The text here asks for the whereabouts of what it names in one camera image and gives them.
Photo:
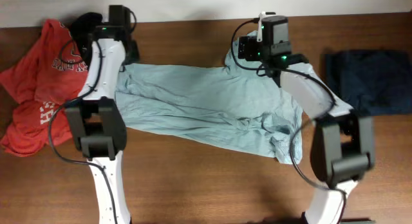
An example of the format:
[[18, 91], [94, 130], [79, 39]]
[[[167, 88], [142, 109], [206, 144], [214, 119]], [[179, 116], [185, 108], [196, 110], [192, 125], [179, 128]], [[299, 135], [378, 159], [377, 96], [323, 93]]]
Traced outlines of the light grey-blue t-shirt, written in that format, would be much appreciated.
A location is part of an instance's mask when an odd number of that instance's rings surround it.
[[115, 98], [127, 127], [299, 163], [303, 110], [230, 48], [222, 67], [130, 64]]

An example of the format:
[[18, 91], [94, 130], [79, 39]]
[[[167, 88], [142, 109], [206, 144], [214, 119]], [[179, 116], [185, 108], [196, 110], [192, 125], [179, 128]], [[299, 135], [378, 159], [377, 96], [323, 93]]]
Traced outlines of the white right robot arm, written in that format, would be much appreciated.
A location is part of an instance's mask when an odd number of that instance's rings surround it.
[[315, 126], [310, 163], [317, 181], [305, 176], [296, 162], [292, 164], [314, 188], [314, 196], [300, 217], [279, 222], [345, 223], [350, 193], [375, 165], [371, 117], [358, 114], [335, 95], [304, 55], [291, 53], [287, 41], [265, 43], [257, 35], [242, 36], [234, 54], [238, 59], [261, 62], [257, 70], [289, 93]]

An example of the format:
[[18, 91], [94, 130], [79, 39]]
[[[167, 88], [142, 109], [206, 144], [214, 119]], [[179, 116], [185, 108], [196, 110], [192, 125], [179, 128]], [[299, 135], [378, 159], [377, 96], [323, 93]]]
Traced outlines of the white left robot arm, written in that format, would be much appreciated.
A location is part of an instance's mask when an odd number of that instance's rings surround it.
[[92, 173], [99, 223], [132, 222], [122, 179], [126, 125], [115, 102], [120, 69], [131, 41], [129, 28], [103, 24], [90, 34], [91, 62], [85, 84], [65, 108], [76, 148]]

